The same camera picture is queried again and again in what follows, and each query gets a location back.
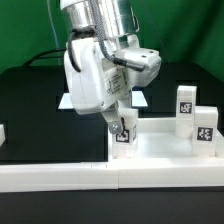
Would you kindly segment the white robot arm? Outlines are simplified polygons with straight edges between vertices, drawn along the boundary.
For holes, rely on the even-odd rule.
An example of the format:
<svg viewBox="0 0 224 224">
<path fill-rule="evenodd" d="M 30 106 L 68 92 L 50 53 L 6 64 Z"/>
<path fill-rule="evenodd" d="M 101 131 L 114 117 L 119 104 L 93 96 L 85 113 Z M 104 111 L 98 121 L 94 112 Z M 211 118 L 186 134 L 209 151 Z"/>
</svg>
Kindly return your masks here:
<svg viewBox="0 0 224 224">
<path fill-rule="evenodd" d="M 131 75 L 144 70 L 128 58 L 135 38 L 129 0 L 61 0 L 60 7 L 69 20 L 64 69 L 72 105 L 80 115 L 100 113 L 119 134 L 119 101 L 130 97 Z"/>
</svg>

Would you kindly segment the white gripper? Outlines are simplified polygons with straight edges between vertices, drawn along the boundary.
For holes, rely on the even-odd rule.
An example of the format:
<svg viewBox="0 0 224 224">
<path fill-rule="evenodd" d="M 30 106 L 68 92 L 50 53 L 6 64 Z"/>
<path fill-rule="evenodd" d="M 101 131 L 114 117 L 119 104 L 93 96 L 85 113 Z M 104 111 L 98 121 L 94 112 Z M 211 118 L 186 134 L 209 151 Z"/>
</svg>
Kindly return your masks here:
<svg viewBox="0 0 224 224">
<path fill-rule="evenodd" d="M 118 100 L 136 85 L 137 71 L 115 65 L 92 37 L 69 37 L 64 67 L 71 102 L 80 114 L 102 113 L 111 134 L 123 132 Z"/>
</svg>

